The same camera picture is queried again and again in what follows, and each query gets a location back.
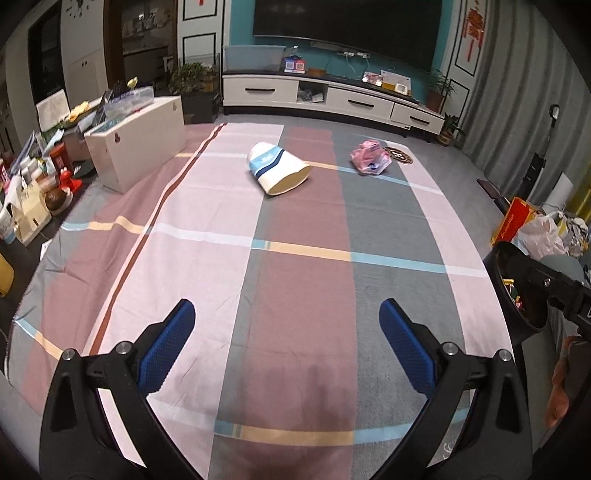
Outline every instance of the yellow container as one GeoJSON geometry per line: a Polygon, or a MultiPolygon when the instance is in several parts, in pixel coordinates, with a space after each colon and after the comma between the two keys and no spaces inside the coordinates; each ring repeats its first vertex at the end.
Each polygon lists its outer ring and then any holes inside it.
{"type": "Polygon", "coordinates": [[[10,266],[10,263],[0,255],[0,297],[6,296],[10,287],[12,287],[12,281],[14,280],[14,270],[10,266]]]}

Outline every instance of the power strip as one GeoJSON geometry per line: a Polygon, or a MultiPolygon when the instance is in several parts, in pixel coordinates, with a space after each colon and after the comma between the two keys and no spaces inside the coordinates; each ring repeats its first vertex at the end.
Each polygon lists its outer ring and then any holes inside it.
{"type": "Polygon", "coordinates": [[[354,52],[354,51],[338,51],[336,53],[337,55],[341,55],[343,57],[361,57],[363,59],[369,59],[371,58],[371,55],[369,53],[365,53],[362,51],[358,51],[358,52],[354,52]]]}

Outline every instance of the drawer handle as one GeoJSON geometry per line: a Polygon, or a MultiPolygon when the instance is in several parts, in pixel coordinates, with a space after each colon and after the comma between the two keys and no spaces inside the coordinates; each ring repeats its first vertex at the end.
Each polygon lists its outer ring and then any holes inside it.
{"type": "Polygon", "coordinates": [[[273,93],[274,88],[245,88],[247,92],[258,92],[258,93],[273,93]]]}
{"type": "Polygon", "coordinates": [[[428,124],[431,123],[431,122],[427,122],[426,120],[422,120],[422,119],[417,118],[417,117],[412,116],[412,115],[410,116],[410,119],[411,120],[414,120],[415,122],[419,122],[420,124],[425,124],[425,125],[428,125],[428,124]]]}
{"type": "Polygon", "coordinates": [[[367,108],[374,107],[374,105],[372,105],[371,103],[356,102],[355,100],[347,100],[347,101],[353,105],[366,106],[367,108]]]}

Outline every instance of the cardboard box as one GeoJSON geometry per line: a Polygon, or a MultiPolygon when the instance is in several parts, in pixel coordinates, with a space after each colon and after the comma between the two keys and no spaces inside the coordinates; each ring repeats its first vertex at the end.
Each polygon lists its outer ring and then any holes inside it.
{"type": "Polygon", "coordinates": [[[517,230],[533,217],[535,217],[534,207],[520,198],[513,198],[511,206],[505,214],[505,218],[503,218],[503,221],[491,239],[491,244],[494,246],[497,242],[510,242],[513,240],[517,230]]]}

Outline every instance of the pink stripe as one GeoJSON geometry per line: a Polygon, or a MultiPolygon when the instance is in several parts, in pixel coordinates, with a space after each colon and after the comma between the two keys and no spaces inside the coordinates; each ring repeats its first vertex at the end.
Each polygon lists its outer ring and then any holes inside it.
{"type": "MultiPolygon", "coordinates": [[[[413,157],[412,164],[400,164],[400,169],[410,183],[438,188],[431,175],[407,147],[391,142],[388,145],[400,148],[413,157]]],[[[484,270],[474,243],[449,201],[441,195],[416,188],[413,188],[413,193],[429,222],[443,263],[484,270]]],[[[466,353],[492,356],[501,348],[512,351],[505,318],[490,279],[452,274],[448,277],[462,324],[466,353]]]]}
{"type": "MultiPolygon", "coordinates": [[[[158,222],[183,230],[253,236],[264,192],[250,178],[246,155],[258,142],[277,143],[281,130],[276,125],[226,125],[165,201],[158,222]],[[244,158],[224,157],[230,150],[244,158]]],[[[203,477],[209,471],[214,419],[250,254],[250,247],[152,233],[115,301],[100,347],[106,352],[122,340],[135,340],[147,325],[161,322],[181,298],[193,302],[193,333],[162,389],[150,399],[201,418],[199,425],[175,419],[162,423],[203,477]]],[[[124,455],[133,458],[126,433],[116,426],[113,433],[124,455]]]]}

